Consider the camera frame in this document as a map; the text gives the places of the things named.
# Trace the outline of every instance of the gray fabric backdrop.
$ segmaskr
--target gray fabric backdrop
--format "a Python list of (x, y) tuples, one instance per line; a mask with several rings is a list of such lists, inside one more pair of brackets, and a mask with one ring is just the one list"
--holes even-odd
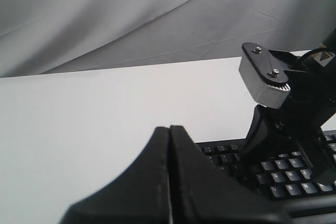
[(304, 50), (336, 0), (0, 0), (0, 77)]

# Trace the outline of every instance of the cable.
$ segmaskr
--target cable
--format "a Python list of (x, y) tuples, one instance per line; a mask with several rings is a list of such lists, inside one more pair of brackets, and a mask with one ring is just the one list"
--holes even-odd
[(291, 66), (292, 68), (297, 67), (299, 64), (301, 64), (304, 60), (306, 60), (309, 56), (316, 54), (318, 52), (333, 52), (336, 54), (336, 49), (330, 48), (330, 47), (321, 47), (313, 49), (309, 52), (306, 52), (304, 55), (302, 55), (297, 61), (294, 62), (294, 64)]

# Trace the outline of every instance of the white table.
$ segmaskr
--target white table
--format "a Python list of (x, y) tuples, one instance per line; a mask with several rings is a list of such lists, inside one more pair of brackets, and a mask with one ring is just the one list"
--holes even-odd
[(245, 137), (255, 102), (239, 61), (0, 79), (0, 223), (57, 223), (122, 173), (158, 125), (181, 124), (196, 142)]

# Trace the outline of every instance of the keyboard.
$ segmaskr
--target keyboard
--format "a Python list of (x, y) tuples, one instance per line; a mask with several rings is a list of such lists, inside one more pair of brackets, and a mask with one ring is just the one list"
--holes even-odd
[[(325, 136), (336, 159), (336, 131), (326, 131)], [(238, 154), (244, 143), (245, 139), (240, 139), (197, 145), (219, 170), (256, 194), (277, 201), (297, 218), (296, 223), (336, 223), (336, 182), (313, 182), (299, 151), (283, 153), (245, 170)]]

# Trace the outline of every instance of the black keyboard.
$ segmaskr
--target black keyboard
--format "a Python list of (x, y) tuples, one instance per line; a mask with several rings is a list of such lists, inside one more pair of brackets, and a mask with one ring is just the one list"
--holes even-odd
[[(336, 131), (327, 131), (325, 135), (336, 159)], [(297, 223), (336, 223), (336, 182), (313, 182), (311, 170), (298, 151), (269, 158), (245, 170), (238, 162), (238, 151), (244, 142), (240, 139), (197, 145), (223, 173), (255, 193), (278, 201), (293, 218), (300, 217), (302, 222)]]

